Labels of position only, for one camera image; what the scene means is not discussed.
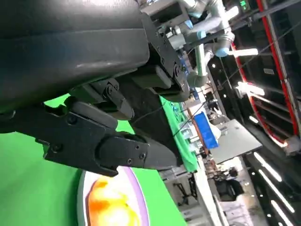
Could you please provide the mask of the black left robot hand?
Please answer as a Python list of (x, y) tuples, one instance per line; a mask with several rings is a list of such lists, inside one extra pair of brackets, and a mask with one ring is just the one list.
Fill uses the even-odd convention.
[(34, 137), (45, 160), (109, 177), (119, 166), (179, 166), (165, 145), (116, 131), (135, 115), (121, 81), (172, 102), (189, 97), (178, 54), (137, 1), (1, 1), (1, 133)]

